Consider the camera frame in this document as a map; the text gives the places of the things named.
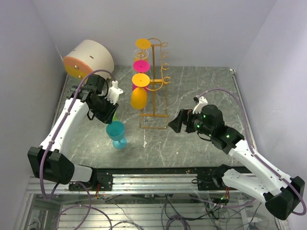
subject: gray marble table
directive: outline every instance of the gray marble table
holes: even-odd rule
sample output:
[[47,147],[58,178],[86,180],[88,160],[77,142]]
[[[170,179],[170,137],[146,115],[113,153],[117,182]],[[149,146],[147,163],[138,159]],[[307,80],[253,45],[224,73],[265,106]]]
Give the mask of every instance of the gray marble table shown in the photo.
[[[130,66],[116,66],[113,73],[118,80],[118,86],[125,91],[125,96],[118,102],[117,117],[125,124],[128,144],[124,149],[115,149],[106,134],[106,125],[97,119],[90,121],[84,117],[67,153],[73,163],[100,168],[213,167],[220,164],[241,166],[211,143],[201,140],[196,133],[183,132],[184,128],[178,134],[171,128],[140,128],[139,111],[130,105],[131,78],[135,72]],[[171,77],[167,91],[169,121],[177,116],[181,108],[193,108],[193,97],[205,90],[221,87],[237,94],[234,80],[227,68],[170,67],[165,74]],[[66,92],[79,82],[79,79],[68,78],[59,113],[66,100]],[[160,113],[165,109],[164,93],[164,89],[160,90],[156,97],[157,103],[160,103],[157,108]],[[150,105],[151,93],[148,96]],[[222,110],[227,125],[244,134],[241,111],[229,95],[211,92],[206,95],[206,99]],[[144,119],[143,122],[152,126],[162,122],[162,119],[165,122],[164,118]]]

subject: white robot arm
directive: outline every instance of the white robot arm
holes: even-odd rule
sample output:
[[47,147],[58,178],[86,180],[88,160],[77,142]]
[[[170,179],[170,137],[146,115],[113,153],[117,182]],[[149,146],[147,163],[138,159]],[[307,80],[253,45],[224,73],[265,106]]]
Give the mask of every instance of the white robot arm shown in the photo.
[[197,105],[192,109],[181,109],[178,116],[168,125],[176,132],[182,124],[186,132],[207,135],[204,139],[224,153],[237,159],[255,177],[248,177],[227,165],[221,165],[213,172],[213,181],[218,187],[232,187],[265,203],[266,208],[277,218],[286,219],[299,204],[305,182],[299,177],[292,178],[282,172],[254,149],[237,130],[225,125],[222,112],[204,97],[194,98]]
[[[106,124],[112,122],[113,115],[118,107],[119,95],[123,93],[123,90],[118,88],[117,81],[113,81],[112,87],[107,90],[107,95],[100,96],[104,84],[104,78],[99,75],[91,75],[87,83],[81,87],[67,115],[77,87],[75,86],[70,89],[63,111],[51,132],[40,144],[39,148],[31,147],[28,152],[28,158],[36,177],[39,177],[42,154],[48,149],[50,142],[52,142],[53,145],[51,145],[49,154],[45,160],[47,164],[44,165],[44,179],[60,184],[67,184],[70,181],[90,181],[93,175],[93,169],[91,167],[73,164],[66,158],[66,154],[69,150],[69,144],[73,134],[86,115],[91,120],[96,117]],[[59,127],[58,134],[52,139]]]

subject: cable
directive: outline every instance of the cable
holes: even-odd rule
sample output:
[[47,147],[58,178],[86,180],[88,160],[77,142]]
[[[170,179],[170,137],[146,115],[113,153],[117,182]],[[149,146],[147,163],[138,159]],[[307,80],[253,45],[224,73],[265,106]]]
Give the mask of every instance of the cable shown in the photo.
[[108,200],[107,200],[107,202],[109,202],[110,204],[116,205],[118,208],[120,208],[120,209],[123,211],[124,215],[128,218],[128,220],[130,220],[131,222],[133,222],[132,219],[130,219],[130,217],[128,217],[128,215],[125,213],[124,209],[121,208],[118,204],[112,203],[112,202],[110,202],[110,201],[108,201]]
[[219,205],[219,204],[216,204],[212,201],[209,201],[209,200],[203,200],[203,199],[200,199],[200,198],[197,198],[197,197],[189,197],[191,199],[194,199],[194,200],[199,200],[199,201],[202,201],[202,202],[206,202],[206,203],[209,203],[211,205],[214,205],[215,207],[222,207],[222,208],[238,208],[238,207],[245,207],[247,205],[250,205],[251,203],[253,203],[256,199],[255,198],[252,198],[250,201],[247,201],[241,205],[232,205],[232,206],[225,206],[225,205]]
[[109,93],[109,84],[106,82],[106,94],[104,96],[106,97],[108,93]]
[[240,209],[239,211],[236,211],[236,210],[234,210],[234,209],[232,209],[232,208],[229,208],[230,210],[233,210],[233,211],[235,211],[236,213],[233,214],[233,215],[231,215],[231,216],[229,216],[228,218],[221,218],[221,219],[227,219],[227,221],[221,221],[220,219],[219,219],[219,221],[222,222],[222,223],[227,223],[227,222],[229,222],[229,219],[230,219],[231,217],[234,217],[235,215],[240,214],[240,211],[242,211],[242,210],[245,209],[245,208],[246,208],[246,207]]
[[117,198],[117,197],[119,197],[119,196],[121,196],[122,194],[120,194],[120,195],[117,195],[116,197],[114,197],[114,198],[112,198],[112,199],[108,199],[108,198],[104,198],[105,200],[107,200],[108,202],[110,202],[110,200],[114,200],[115,198]]
[[[87,193],[87,195],[88,195],[90,204],[89,204],[88,206],[86,206],[86,207],[88,208],[88,210],[87,210],[87,213],[85,214],[83,220],[80,222],[80,224],[79,224],[74,230],[78,229],[78,228],[85,222],[86,218],[88,217],[88,214],[90,213],[90,210],[93,209],[93,208],[92,208],[91,195],[90,195],[90,192],[88,191],[88,189],[87,189],[87,188],[85,187],[85,185],[82,184],[81,182],[76,182],[76,184],[81,185],[81,186],[85,189],[85,191],[86,191],[86,193]],[[58,220],[59,220],[60,216],[61,216],[64,212],[66,212],[67,210],[72,209],[72,208],[74,208],[74,207],[84,207],[84,206],[83,206],[83,205],[74,205],[74,206],[68,207],[68,208],[64,209],[63,211],[61,211],[61,212],[58,214],[58,216],[56,217],[56,220],[54,221],[54,225],[55,225],[55,229],[56,229],[56,230],[58,229]]]
[[117,226],[118,224],[122,224],[122,223],[132,224],[132,225],[134,225],[135,227],[137,227],[138,229],[140,229],[140,230],[144,230],[142,226],[140,226],[140,225],[138,225],[138,224],[134,223],[133,221],[128,221],[128,220],[122,220],[122,221],[120,221],[120,222],[116,223],[116,224],[115,224],[115,225],[113,225],[111,228],[109,228],[109,230],[112,230],[112,229],[113,229],[113,227]]
[[180,214],[176,214],[172,217],[169,218],[169,220],[166,223],[166,229],[164,228],[164,224],[163,224],[163,210],[165,210],[165,207],[167,205],[167,201],[165,202],[162,211],[161,211],[161,225],[163,230],[169,230],[169,227],[171,225],[171,223],[173,223],[175,220],[178,220],[182,223],[184,230],[190,230],[190,225],[183,219],[182,216],[180,216]]
[[[260,207],[261,204],[262,204],[262,203],[260,203],[260,204],[258,205],[258,207],[256,208],[256,210],[255,210],[255,212],[254,212],[254,215],[252,216],[250,222],[247,223],[247,224],[248,224],[248,229],[249,229],[250,224],[253,222],[253,219],[255,218],[255,215],[256,215],[256,213],[257,213],[257,211],[258,211],[258,208]],[[243,225],[241,225],[240,227],[237,227],[237,228],[234,229],[234,230],[237,230],[237,229],[239,229],[239,228],[241,228],[241,227],[243,227],[243,226],[245,226],[245,225],[247,225],[247,224],[243,224]]]
[[[209,207],[207,206],[207,204],[205,204],[205,209],[206,209],[206,212],[207,212],[207,213],[210,212]],[[213,223],[213,226],[216,227],[216,228],[218,228],[218,227],[216,226],[215,219],[213,218],[213,215],[212,215],[212,217],[211,217],[210,215],[208,215],[208,216],[209,216],[211,222]]]
[[222,88],[214,88],[214,89],[211,89],[211,90],[207,90],[203,93],[201,93],[200,95],[197,96],[197,98],[200,98],[202,97],[203,95],[209,93],[209,92],[212,92],[212,91],[224,91],[226,93],[228,93],[230,96],[232,96],[235,101],[237,102],[237,104],[239,105],[240,109],[241,109],[241,112],[242,112],[242,116],[243,116],[243,120],[244,120],[244,131],[245,131],[245,137],[246,137],[246,141],[248,143],[248,147],[249,147],[249,150],[251,151],[251,153],[253,154],[253,156],[259,160],[264,166],[266,166],[271,172],[273,172],[277,177],[279,177],[283,182],[285,182],[292,190],[293,192],[295,193],[295,195],[299,198],[300,202],[302,203],[302,206],[303,206],[303,211],[301,213],[298,213],[298,212],[292,212],[293,214],[296,214],[298,216],[303,216],[307,213],[307,207],[306,207],[306,203],[304,202],[303,200],[303,197],[300,195],[300,193],[293,187],[292,184],[290,184],[286,179],[284,179],[276,170],[274,170],[271,166],[269,166],[263,159],[261,159],[257,154],[255,154],[254,152],[254,149],[251,145],[251,141],[250,141],[250,138],[249,138],[249,135],[248,135],[248,126],[247,126],[247,118],[245,116],[245,113],[244,113],[244,109],[243,109],[243,105],[242,103],[239,101],[239,99],[233,94],[231,93],[230,91],[228,90],[225,90],[225,89],[222,89]]
[[[167,218],[171,219],[171,218],[168,216],[168,214],[166,213],[166,206],[167,206],[168,203],[171,205],[171,207],[172,207],[173,210],[176,212],[176,214],[177,214],[177,215],[180,215],[180,214],[177,212],[177,210],[175,209],[175,207],[173,206],[173,204],[172,204],[169,200],[167,200],[167,201],[166,201],[166,205],[165,205],[165,209],[164,209],[164,212],[165,212]],[[183,218],[184,218],[185,220],[188,220],[188,221],[195,221],[195,220],[199,220],[199,219],[206,219],[206,218],[203,218],[203,217],[208,216],[208,215],[209,215],[209,214],[207,213],[207,214],[201,215],[201,216],[199,216],[199,217],[197,217],[197,218],[188,218],[188,217],[183,217]]]
[[33,217],[33,219],[37,219],[37,221],[38,221],[38,229],[40,229],[40,220],[39,220],[39,218],[37,218],[37,217]]
[[210,141],[210,139],[202,138],[202,137],[200,136],[200,133],[199,133],[199,132],[197,132],[197,135],[198,135],[198,137],[199,137],[200,139],[202,139],[202,140]]
[[44,151],[44,154],[43,154],[40,166],[39,166],[39,181],[40,181],[40,188],[41,188],[41,191],[42,191],[43,198],[46,199],[46,200],[50,200],[53,197],[53,194],[54,194],[55,190],[57,189],[57,187],[59,185],[59,183],[57,183],[54,186],[54,188],[52,189],[51,194],[50,194],[49,197],[46,195],[43,175],[44,175],[44,164],[45,164],[45,160],[46,160],[47,154],[50,151],[52,145],[54,144],[54,141],[55,141],[56,137],[58,136],[62,126],[64,125],[64,122],[66,121],[68,115],[70,114],[70,111],[71,111],[74,103],[76,102],[78,93],[79,93],[83,83],[88,79],[89,76],[91,76],[92,74],[97,73],[97,72],[106,72],[115,80],[115,77],[113,76],[113,74],[111,72],[109,72],[108,70],[105,70],[105,69],[98,69],[98,70],[92,71],[91,73],[86,75],[86,77],[83,78],[82,81],[80,82],[80,84],[78,85],[78,87],[77,87],[77,89],[76,89],[76,91],[74,93],[73,99],[71,101],[71,104],[70,104],[70,106],[67,109],[67,112],[64,114],[64,117],[62,118],[62,120],[61,120],[59,126],[57,127],[56,131],[54,132],[54,134],[53,134],[53,136],[52,136],[52,138],[51,138],[51,140],[50,140],[46,150]]
[[226,212],[227,212],[227,214],[228,214],[228,219],[226,220],[225,230],[227,230],[227,224],[228,224],[228,222],[230,221],[230,213],[229,213],[229,210],[226,209]]

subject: purple cable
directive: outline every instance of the purple cable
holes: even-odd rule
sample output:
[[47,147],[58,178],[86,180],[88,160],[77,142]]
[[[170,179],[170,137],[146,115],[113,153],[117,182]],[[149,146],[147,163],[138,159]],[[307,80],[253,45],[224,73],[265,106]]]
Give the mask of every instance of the purple cable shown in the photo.
[[242,103],[239,101],[239,99],[233,94],[231,93],[230,91],[228,90],[225,90],[225,89],[222,89],[222,88],[214,88],[214,89],[210,89],[210,90],[207,90],[203,93],[201,93],[200,95],[198,95],[197,97],[200,98],[201,96],[211,92],[211,91],[224,91],[226,93],[228,93],[230,96],[232,96],[235,101],[237,102],[237,104],[239,105],[241,111],[242,111],[242,116],[243,116],[243,120],[244,120],[244,131],[245,131],[245,137],[246,137],[246,141],[248,143],[248,147],[249,147],[249,150],[252,152],[253,156],[259,160],[264,166],[266,166],[271,172],[273,172],[276,176],[278,176],[279,178],[282,179],[283,182],[285,182],[292,190],[293,192],[295,193],[295,195],[297,195],[297,197],[299,198],[299,200],[301,201],[302,205],[303,205],[303,212],[299,213],[299,212],[292,212],[293,214],[296,214],[298,216],[303,216],[307,213],[307,207],[306,207],[306,203],[304,202],[303,200],[303,197],[300,195],[300,193],[293,187],[292,184],[290,184],[286,179],[284,179],[276,170],[274,170],[271,166],[269,166],[264,160],[262,160],[259,156],[257,156],[257,154],[255,154],[254,152],[254,149],[251,145],[251,141],[250,141],[250,138],[249,138],[249,135],[248,135],[248,123],[247,123],[247,118],[245,116],[245,113],[244,113],[244,109],[243,109],[243,105]]
[[88,214],[90,213],[90,210],[91,210],[91,208],[92,208],[92,201],[91,201],[90,192],[89,192],[88,189],[85,187],[85,185],[82,184],[81,182],[76,182],[76,184],[81,185],[81,186],[85,189],[85,191],[86,191],[86,193],[87,193],[87,195],[88,195],[88,198],[89,198],[89,200],[90,200],[90,204],[89,204],[88,206],[86,206],[86,205],[74,205],[74,206],[68,207],[68,208],[64,209],[63,211],[61,211],[61,212],[58,214],[58,216],[56,217],[56,220],[55,220],[55,222],[54,222],[54,226],[55,226],[55,229],[56,229],[56,230],[58,230],[57,225],[58,225],[58,220],[59,220],[60,216],[61,216],[64,212],[66,212],[67,210],[72,209],[72,208],[74,208],[74,207],[80,207],[80,206],[82,206],[82,207],[87,207],[87,208],[88,208],[87,213],[85,214],[85,217],[83,218],[83,220],[80,222],[80,224],[79,224],[74,230],[77,230],[77,229],[85,222],[86,218],[88,217]]
[[45,152],[43,154],[42,161],[41,161],[40,166],[39,166],[39,181],[40,181],[40,189],[42,191],[43,198],[46,199],[46,200],[50,200],[53,197],[53,194],[54,194],[57,186],[59,185],[59,183],[57,183],[54,186],[54,188],[52,189],[51,194],[50,194],[49,197],[46,195],[45,187],[44,187],[43,174],[44,174],[44,164],[45,164],[45,160],[46,160],[47,154],[50,151],[50,149],[51,149],[51,147],[52,147],[52,145],[53,145],[57,135],[59,134],[59,132],[60,132],[64,122],[66,121],[66,118],[68,117],[68,115],[69,115],[69,113],[70,113],[70,111],[71,111],[71,109],[72,109],[72,107],[73,107],[73,105],[74,105],[74,103],[75,103],[75,101],[77,99],[77,95],[78,95],[78,92],[80,91],[80,88],[82,87],[82,85],[84,84],[86,79],[88,79],[89,76],[91,76],[92,74],[97,73],[97,72],[106,72],[106,73],[108,73],[111,76],[111,78],[113,78],[115,80],[113,74],[111,72],[105,70],[105,69],[98,69],[98,70],[92,71],[91,73],[86,75],[85,78],[82,79],[82,81],[80,82],[80,84],[78,85],[78,87],[77,87],[77,89],[75,91],[75,94],[73,96],[72,102],[71,102],[67,112],[64,114],[63,119],[61,120],[59,126],[57,127],[56,131],[54,132],[54,134],[53,134],[53,136],[52,136],[52,138],[51,138],[51,140],[50,140],[50,142],[49,142],[49,144],[48,144],[48,146],[47,146],[47,148],[46,148],[46,150],[45,150]]

